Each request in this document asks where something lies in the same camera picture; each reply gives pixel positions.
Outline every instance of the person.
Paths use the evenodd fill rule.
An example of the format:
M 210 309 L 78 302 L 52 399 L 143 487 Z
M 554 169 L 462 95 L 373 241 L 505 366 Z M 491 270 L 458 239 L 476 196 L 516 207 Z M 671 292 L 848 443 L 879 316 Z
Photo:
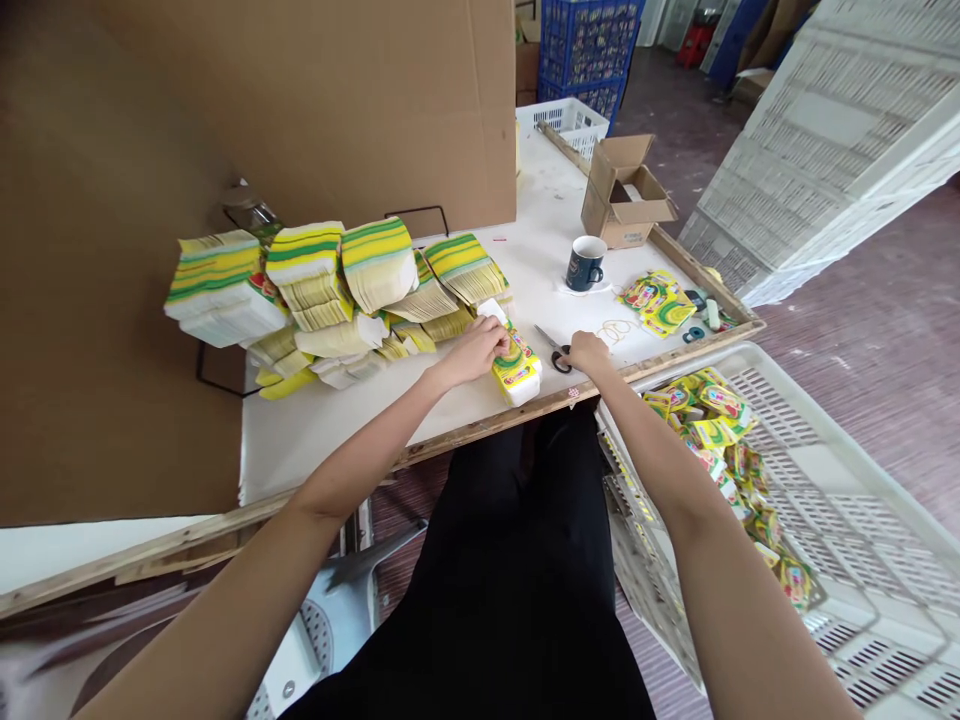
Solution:
M 479 318 L 77 717 L 242 717 L 341 525 L 437 401 L 488 373 L 506 347 L 503 326 Z M 667 527 L 715 716 L 860 717 L 708 474 L 617 374 L 603 341 L 578 332 L 565 360 L 609 406 Z M 405 597 L 285 720 L 404 705 L 421 717 L 654 717 L 614 613 L 593 415 L 580 403 L 544 418 L 526 482 L 521 439 L 517 427 L 454 452 Z

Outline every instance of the hand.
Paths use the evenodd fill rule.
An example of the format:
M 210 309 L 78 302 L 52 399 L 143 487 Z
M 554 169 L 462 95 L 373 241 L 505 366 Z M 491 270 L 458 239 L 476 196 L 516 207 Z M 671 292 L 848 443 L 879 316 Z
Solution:
M 570 354 L 560 358 L 560 362 L 573 365 L 592 380 L 604 370 L 612 370 L 610 348 L 593 333 L 578 330 L 570 341 Z
M 490 372 L 493 359 L 510 348 L 507 329 L 495 317 L 478 317 L 460 336 L 453 350 L 434 365 L 433 379 L 449 390 Z

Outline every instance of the blue plastic crate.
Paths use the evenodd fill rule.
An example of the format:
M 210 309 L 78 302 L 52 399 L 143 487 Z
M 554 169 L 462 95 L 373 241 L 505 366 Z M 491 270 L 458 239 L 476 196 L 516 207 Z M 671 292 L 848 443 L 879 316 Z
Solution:
M 620 109 L 620 99 L 623 97 L 623 88 L 626 84 L 627 79 L 620 77 L 598 83 L 558 87 L 540 78 L 537 87 L 537 102 L 575 97 L 588 108 L 595 110 L 609 120 L 612 129 L 613 122 L 617 117 L 617 110 Z
M 557 87 L 624 77 L 644 0 L 543 0 L 540 79 Z

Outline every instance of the left hand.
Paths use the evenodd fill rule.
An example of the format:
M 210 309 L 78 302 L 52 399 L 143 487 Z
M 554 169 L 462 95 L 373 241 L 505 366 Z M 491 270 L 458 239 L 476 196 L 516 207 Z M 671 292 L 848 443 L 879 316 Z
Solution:
M 495 317 L 478 317 L 460 336 L 453 350 L 434 365 L 434 379 L 445 389 L 476 380 L 490 372 L 493 359 L 510 348 L 507 329 Z

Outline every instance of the right hand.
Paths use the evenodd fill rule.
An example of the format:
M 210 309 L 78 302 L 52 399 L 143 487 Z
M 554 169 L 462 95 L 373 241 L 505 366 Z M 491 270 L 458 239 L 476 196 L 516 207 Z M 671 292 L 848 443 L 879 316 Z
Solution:
M 560 358 L 561 362 L 573 365 L 577 370 L 593 378 L 597 373 L 613 368 L 610 362 L 610 348 L 593 333 L 577 330 L 570 341 L 570 354 Z

